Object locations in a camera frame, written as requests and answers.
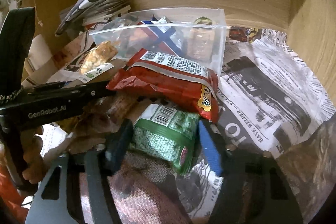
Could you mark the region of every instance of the barcode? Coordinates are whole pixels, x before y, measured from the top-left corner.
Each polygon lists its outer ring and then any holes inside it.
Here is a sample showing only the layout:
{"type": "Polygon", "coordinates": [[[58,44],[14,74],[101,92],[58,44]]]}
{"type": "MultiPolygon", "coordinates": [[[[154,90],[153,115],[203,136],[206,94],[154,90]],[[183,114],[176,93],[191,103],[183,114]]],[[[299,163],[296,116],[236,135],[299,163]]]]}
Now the barcode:
{"type": "Polygon", "coordinates": [[[176,112],[176,109],[160,106],[153,121],[163,126],[167,126],[176,112]]]}
{"type": "Polygon", "coordinates": [[[155,52],[147,52],[141,59],[143,60],[153,60],[156,56],[155,52]]]}

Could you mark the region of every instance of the green snack package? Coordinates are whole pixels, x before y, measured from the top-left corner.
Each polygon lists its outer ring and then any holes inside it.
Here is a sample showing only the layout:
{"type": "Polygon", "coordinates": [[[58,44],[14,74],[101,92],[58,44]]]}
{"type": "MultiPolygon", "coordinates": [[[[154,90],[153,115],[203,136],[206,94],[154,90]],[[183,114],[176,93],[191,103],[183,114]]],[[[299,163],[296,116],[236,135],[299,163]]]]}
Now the green snack package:
{"type": "Polygon", "coordinates": [[[193,159],[200,116],[151,104],[134,125],[131,147],[172,163],[184,175],[193,159]]]}

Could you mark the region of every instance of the white label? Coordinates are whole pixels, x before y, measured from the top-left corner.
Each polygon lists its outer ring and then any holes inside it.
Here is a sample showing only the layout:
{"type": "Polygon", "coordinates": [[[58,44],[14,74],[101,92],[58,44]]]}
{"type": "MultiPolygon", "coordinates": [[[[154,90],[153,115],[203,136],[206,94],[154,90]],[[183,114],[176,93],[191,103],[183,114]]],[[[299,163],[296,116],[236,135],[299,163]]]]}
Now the white label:
{"type": "Polygon", "coordinates": [[[112,64],[105,63],[103,65],[96,67],[93,70],[90,70],[86,74],[79,76],[78,79],[82,81],[83,83],[88,83],[92,79],[96,78],[98,75],[102,74],[104,71],[107,71],[113,67],[114,66],[112,64]]]}
{"type": "Polygon", "coordinates": [[[176,109],[160,106],[157,109],[152,121],[166,127],[167,125],[169,125],[176,112],[176,109]]]}
{"type": "Polygon", "coordinates": [[[155,52],[147,51],[140,59],[152,61],[193,75],[200,75],[208,78],[208,69],[206,67],[201,66],[197,62],[193,62],[178,56],[165,54],[162,52],[155,54],[155,52]]]}

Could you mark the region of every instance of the yellow label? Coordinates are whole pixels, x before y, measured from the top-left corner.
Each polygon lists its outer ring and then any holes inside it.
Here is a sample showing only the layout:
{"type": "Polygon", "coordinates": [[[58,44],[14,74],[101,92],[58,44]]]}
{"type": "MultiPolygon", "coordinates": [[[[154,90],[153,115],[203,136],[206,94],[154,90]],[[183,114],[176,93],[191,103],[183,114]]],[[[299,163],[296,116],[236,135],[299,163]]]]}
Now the yellow label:
{"type": "Polygon", "coordinates": [[[202,107],[205,111],[210,111],[211,110],[211,91],[207,86],[202,85],[201,92],[202,94],[201,94],[200,99],[197,102],[197,105],[199,107],[202,107]]]}

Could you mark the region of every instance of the red fabric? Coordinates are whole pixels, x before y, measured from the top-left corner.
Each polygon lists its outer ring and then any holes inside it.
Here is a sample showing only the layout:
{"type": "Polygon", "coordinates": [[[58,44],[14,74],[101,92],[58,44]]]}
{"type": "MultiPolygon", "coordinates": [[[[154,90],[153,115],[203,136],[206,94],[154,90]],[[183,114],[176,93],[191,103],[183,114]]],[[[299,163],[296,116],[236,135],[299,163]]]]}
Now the red fabric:
{"type": "Polygon", "coordinates": [[[0,196],[13,216],[22,224],[25,223],[28,209],[21,208],[24,198],[13,186],[8,170],[4,166],[0,166],[0,196]]]}
{"type": "MultiPolygon", "coordinates": [[[[140,60],[146,54],[146,49],[141,49],[136,53],[127,66],[130,67],[136,62],[144,62],[164,68],[166,70],[203,79],[208,82],[213,90],[218,88],[218,77],[214,71],[208,69],[209,78],[193,75],[152,61],[140,60]]],[[[178,104],[188,112],[198,112],[203,118],[213,122],[218,121],[218,104],[211,96],[211,110],[205,111],[198,106],[198,100],[202,95],[202,84],[186,80],[176,79],[143,67],[132,67],[129,70],[120,69],[115,77],[108,83],[109,90],[124,90],[128,93],[146,97],[165,97],[166,99],[178,104]]]]}

